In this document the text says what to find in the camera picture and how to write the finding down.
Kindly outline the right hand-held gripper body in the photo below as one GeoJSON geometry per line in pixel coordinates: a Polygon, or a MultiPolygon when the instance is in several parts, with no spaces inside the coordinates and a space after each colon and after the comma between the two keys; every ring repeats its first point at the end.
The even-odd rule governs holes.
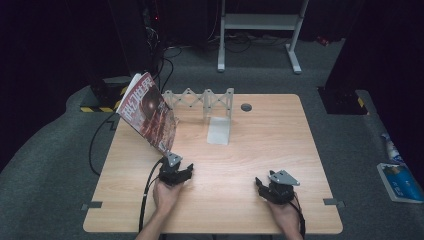
{"type": "Polygon", "coordinates": [[[294,199],[294,187],[299,186],[300,182],[291,176],[285,170],[277,172],[271,170],[268,176],[269,188],[276,195],[274,204],[284,205],[294,199]]]}

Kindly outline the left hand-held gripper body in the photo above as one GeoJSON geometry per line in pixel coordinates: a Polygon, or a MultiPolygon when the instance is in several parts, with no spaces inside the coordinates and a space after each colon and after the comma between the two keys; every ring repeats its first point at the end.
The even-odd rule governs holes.
{"type": "Polygon", "coordinates": [[[161,159],[162,166],[159,170],[159,180],[168,186],[175,186],[182,183],[182,174],[179,172],[181,160],[181,156],[168,152],[167,155],[161,159]]]}

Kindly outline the grey expandable book rack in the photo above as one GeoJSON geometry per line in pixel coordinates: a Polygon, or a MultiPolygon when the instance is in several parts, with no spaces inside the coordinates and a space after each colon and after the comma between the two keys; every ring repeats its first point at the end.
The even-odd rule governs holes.
{"type": "Polygon", "coordinates": [[[228,88],[222,94],[215,94],[211,89],[196,93],[187,88],[181,94],[166,90],[163,94],[167,104],[176,110],[184,106],[190,109],[199,107],[203,120],[208,126],[207,143],[228,145],[232,125],[234,89],[228,88]]]}

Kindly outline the red cover magazine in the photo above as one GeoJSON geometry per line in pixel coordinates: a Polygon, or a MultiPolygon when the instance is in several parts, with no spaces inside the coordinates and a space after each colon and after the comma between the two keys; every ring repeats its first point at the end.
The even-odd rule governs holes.
{"type": "Polygon", "coordinates": [[[148,72],[134,75],[117,114],[163,155],[171,151],[177,120],[148,72]]]}

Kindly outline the person's left hand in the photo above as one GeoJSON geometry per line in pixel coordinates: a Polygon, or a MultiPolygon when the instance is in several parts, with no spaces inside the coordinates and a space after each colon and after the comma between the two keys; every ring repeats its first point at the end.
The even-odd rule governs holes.
{"type": "Polygon", "coordinates": [[[168,215],[173,210],[182,188],[183,183],[169,186],[160,180],[156,180],[153,190],[156,213],[168,215]]]}

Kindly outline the person's right hand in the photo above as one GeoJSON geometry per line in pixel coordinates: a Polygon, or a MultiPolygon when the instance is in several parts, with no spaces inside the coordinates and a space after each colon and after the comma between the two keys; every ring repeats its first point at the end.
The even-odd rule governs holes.
{"type": "Polygon", "coordinates": [[[272,216],[283,234],[300,233],[300,217],[296,209],[299,207],[295,200],[285,205],[268,202],[272,216]]]}

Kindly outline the grey tape strip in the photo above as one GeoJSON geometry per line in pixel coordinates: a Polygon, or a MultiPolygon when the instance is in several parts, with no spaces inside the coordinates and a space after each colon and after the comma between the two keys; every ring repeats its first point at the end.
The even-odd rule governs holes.
{"type": "Polygon", "coordinates": [[[101,208],[102,204],[103,202],[101,201],[92,201],[89,203],[83,203],[81,206],[81,211],[88,211],[89,209],[92,209],[92,208],[101,208]]]}
{"type": "Polygon", "coordinates": [[[344,208],[346,206],[344,201],[338,200],[336,198],[325,198],[323,199],[324,205],[327,206],[336,206],[337,208],[344,208]]]}

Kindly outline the black base with yellow stripes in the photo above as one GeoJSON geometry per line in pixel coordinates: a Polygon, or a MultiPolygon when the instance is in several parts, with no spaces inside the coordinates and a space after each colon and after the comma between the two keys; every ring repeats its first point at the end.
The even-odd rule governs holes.
{"type": "Polygon", "coordinates": [[[364,101],[355,91],[341,93],[338,90],[319,87],[318,93],[328,114],[367,115],[364,101]]]}
{"type": "Polygon", "coordinates": [[[91,84],[80,103],[80,110],[86,113],[114,112],[130,82],[129,76],[118,76],[91,84]]]}

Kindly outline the white and blue bottle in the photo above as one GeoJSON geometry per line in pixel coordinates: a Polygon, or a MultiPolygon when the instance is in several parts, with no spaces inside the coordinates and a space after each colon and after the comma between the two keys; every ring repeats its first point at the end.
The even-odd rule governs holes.
{"type": "Polygon", "coordinates": [[[388,133],[383,133],[381,135],[381,137],[384,139],[385,141],[385,145],[386,145],[386,151],[389,157],[389,160],[393,163],[397,163],[397,164],[401,164],[404,165],[405,162],[402,158],[402,156],[400,155],[397,147],[395,146],[395,144],[393,143],[393,141],[391,140],[391,137],[389,136],[388,133]]]}

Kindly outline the black equipment tower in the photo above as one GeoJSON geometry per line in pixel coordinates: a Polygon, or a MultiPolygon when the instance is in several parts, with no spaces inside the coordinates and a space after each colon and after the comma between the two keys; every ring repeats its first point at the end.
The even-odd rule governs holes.
{"type": "Polygon", "coordinates": [[[159,72],[163,55],[158,27],[152,25],[152,0],[107,0],[131,76],[159,72]]]}

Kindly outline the white metal stand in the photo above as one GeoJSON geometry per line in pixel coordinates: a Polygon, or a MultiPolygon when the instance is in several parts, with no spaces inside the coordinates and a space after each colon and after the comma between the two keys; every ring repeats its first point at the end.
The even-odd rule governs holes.
{"type": "Polygon", "coordinates": [[[273,30],[292,31],[289,44],[285,45],[293,72],[301,74],[302,69],[295,53],[300,30],[303,25],[309,0],[302,0],[298,14],[236,14],[226,12],[226,0],[221,0],[220,37],[217,58],[217,71],[225,71],[225,31],[226,30],[273,30]]]}

